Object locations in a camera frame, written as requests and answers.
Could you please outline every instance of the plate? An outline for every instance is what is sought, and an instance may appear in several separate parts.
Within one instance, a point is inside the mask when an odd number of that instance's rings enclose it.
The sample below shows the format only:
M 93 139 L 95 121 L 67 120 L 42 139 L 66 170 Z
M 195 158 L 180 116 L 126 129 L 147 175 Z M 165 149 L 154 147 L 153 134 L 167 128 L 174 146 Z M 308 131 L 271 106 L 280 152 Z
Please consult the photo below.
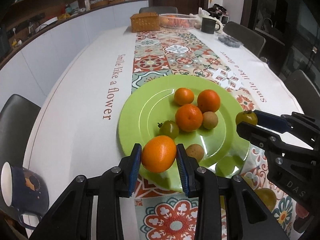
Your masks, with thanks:
M 212 89 L 220 96 L 221 106 L 216 112 L 219 119 L 217 127 L 212 130 L 201 127 L 191 133 L 180 131 L 174 140 L 175 143 L 182 143 L 185 148 L 194 143 L 203 146 L 205 154 L 199 165 L 219 176 L 230 178 L 238 174 L 250 146 L 248 141 L 236 133 L 235 119 L 242 108 L 226 90 L 201 77 L 160 77 L 132 93 L 122 108 L 118 125 L 119 140 L 124 154 L 129 156 L 135 143 L 144 147 L 150 139 L 159 135 L 158 122 L 175 121 L 174 116 L 179 106 L 174 102 L 173 96 L 181 87 L 193 91 L 195 105 L 201 91 Z M 162 173 L 152 173 L 141 165 L 140 174 L 160 187 L 182 192 L 176 162 Z

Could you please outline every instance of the mandarin orange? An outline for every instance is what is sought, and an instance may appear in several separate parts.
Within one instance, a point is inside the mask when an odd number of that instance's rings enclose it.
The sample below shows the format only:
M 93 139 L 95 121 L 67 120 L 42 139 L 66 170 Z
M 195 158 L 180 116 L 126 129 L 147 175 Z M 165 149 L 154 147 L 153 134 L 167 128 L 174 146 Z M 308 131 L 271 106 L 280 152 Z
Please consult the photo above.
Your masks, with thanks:
M 195 95 L 187 88 L 178 88 L 174 93 L 174 101 L 180 106 L 191 104 L 194 99 Z
M 200 109 L 192 104 L 179 107 L 175 115 L 176 124 L 185 132 L 197 130 L 202 124 L 202 113 Z
M 159 135 L 147 142 L 141 154 L 142 165 L 151 172 L 164 172 L 169 169 L 175 158 L 175 142 L 166 135 Z
M 197 103 L 203 113 L 216 112 L 220 107 L 220 97 L 215 91 L 206 89 L 199 94 Z

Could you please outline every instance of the brown woven box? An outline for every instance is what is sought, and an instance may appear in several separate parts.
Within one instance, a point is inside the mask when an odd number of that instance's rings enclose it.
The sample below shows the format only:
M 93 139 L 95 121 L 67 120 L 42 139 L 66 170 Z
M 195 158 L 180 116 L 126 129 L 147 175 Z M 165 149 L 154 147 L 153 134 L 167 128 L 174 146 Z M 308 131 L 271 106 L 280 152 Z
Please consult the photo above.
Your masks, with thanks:
M 137 13 L 130 19 L 133 33 L 160 30 L 159 15 L 155 12 Z

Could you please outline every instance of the dining table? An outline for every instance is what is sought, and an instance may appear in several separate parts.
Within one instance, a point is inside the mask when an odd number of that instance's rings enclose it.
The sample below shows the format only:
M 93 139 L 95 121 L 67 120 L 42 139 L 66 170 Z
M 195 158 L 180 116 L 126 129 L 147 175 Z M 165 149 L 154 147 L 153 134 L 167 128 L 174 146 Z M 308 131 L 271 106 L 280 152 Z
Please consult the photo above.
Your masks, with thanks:
M 77 175 L 100 176 L 119 164 L 124 157 L 117 133 L 121 109 L 135 90 L 154 79 L 197 76 L 223 87 L 243 110 L 303 113 L 266 63 L 243 45 L 228 47 L 219 35 L 223 34 L 198 29 L 161 27 L 132 33 L 130 27 L 116 28 L 101 33 L 75 57 L 45 100 L 24 156 L 23 167 L 39 174 L 48 187 L 49 207 Z M 281 138 L 308 147 L 289 133 Z M 275 192 L 272 214 L 287 235 L 297 239 L 300 234 L 293 229 L 296 202 L 267 179 L 264 151 L 250 145 L 239 174 L 251 179 L 254 189 L 266 187 Z M 197 198 L 188 199 L 139 175 L 132 197 L 120 199 L 124 239 L 192 240 L 198 204 Z M 92 239 L 96 239 L 96 207 L 97 197 Z M 224 209 L 221 215 L 221 237 L 227 239 Z M 33 216 L 24 215 L 24 221 L 38 224 Z

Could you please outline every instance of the white plastic basket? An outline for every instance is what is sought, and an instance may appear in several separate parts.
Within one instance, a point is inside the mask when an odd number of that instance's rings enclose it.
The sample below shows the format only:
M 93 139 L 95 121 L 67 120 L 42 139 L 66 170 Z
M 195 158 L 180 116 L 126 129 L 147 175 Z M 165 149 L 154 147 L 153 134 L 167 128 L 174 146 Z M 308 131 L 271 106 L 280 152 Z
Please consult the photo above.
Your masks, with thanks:
M 192 29 L 195 27 L 196 18 L 185 14 L 160 14 L 160 26 L 174 29 Z

